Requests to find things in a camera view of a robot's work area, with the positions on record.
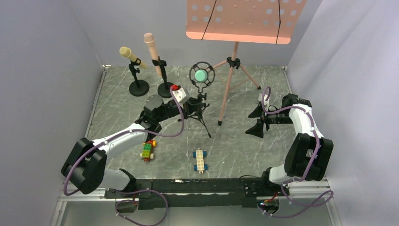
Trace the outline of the mint green toy microphone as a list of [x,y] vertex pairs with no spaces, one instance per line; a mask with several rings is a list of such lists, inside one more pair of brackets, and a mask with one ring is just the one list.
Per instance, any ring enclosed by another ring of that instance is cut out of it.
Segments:
[[199,83],[204,83],[208,80],[208,72],[203,69],[195,71],[194,79]]

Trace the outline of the black shock mount stand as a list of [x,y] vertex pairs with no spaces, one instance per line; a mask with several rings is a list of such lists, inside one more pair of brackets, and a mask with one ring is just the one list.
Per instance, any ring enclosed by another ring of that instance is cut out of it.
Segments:
[[[208,72],[208,80],[205,81],[204,83],[199,83],[194,79],[195,71],[197,71],[199,69],[203,69]],[[215,69],[208,62],[204,62],[204,61],[197,62],[193,66],[190,67],[189,80],[190,80],[191,84],[197,89],[198,93],[205,93],[204,89],[208,88],[215,80]],[[209,138],[212,137],[209,130],[206,127],[206,124],[205,124],[205,121],[203,118],[202,119],[188,118],[188,119],[195,119],[195,120],[199,121],[205,127],[208,137]]]

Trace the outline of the black round-base mic stand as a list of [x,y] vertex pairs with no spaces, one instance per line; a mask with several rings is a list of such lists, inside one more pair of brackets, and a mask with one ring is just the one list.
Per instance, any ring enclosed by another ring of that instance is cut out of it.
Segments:
[[160,84],[157,89],[158,95],[160,95],[162,98],[171,98],[172,95],[170,94],[170,88],[173,83],[167,81],[167,74],[165,69],[165,67],[167,66],[166,61],[161,60],[161,58],[158,57],[157,60],[153,59],[152,63],[154,66],[158,66],[160,68],[161,77],[163,79],[163,83]]

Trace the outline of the pink toy microphone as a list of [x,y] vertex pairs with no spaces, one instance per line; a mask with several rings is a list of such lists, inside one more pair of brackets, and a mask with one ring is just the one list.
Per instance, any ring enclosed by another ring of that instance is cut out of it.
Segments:
[[146,34],[144,34],[144,42],[147,45],[150,55],[152,57],[152,60],[159,60],[159,54],[158,54],[158,50],[156,47],[156,41],[155,38],[153,36],[152,33],[148,32]]

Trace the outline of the yellow toy microphone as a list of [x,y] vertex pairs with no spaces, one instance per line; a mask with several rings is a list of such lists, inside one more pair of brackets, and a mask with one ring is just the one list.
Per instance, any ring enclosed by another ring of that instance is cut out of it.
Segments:
[[138,58],[130,48],[128,47],[121,47],[119,49],[119,53],[122,57],[129,59],[132,62],[136,62],[138,63],[138,66],[141,68],[146,69],[147,68],[147,64],[144,63],[140,58]]

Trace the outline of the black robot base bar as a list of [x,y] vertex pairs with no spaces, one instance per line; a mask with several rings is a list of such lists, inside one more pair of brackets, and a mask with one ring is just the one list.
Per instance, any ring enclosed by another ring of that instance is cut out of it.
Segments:
[[105,191],[106,199],[138,199],[139,210],[164,207],[257,207],[257,201],[280,195],[280,186],[263,178],[138,179],[129,189]]

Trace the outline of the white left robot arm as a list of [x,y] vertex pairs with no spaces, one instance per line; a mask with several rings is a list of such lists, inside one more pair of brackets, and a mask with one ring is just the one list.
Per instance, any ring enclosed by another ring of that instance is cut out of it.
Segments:
[[106,167],[107,162],[128,149],[151,141],[156,136],[161,137],[160,122],[180,116],[180,121],[188,118],[202,119],[202,112],[208,107],[207,96],[198,94],[196,98],[184,97],[179,94],[172,96],[173,100],[164,103],[159,95],[151,95],[146,100],[139,118],[129,127],[96,140],[86,137],[76,142],[61,173],[65,176],[64,194],[73,195],[67,191],[71,182],[77,192],[89,194],[98,188],[108,188],[121,191],[124,194],[136,190],[136,178],[125,169],[113,170]]

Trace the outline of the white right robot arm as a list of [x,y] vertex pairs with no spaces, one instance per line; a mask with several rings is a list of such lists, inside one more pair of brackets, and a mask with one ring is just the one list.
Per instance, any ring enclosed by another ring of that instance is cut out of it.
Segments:
[[320,181],[325,175],[334,144],[317,128],[310,101],[287,94],[282,99],[281,108],[270,111],[269,106],[268,95],[260,94],[256,109],[249,114],[249,118],[257,119],[256,124],[245,133],[263,138],[264,131],[272,124],[292,124],[296,137],[284,163],[266,170],[267,182]]

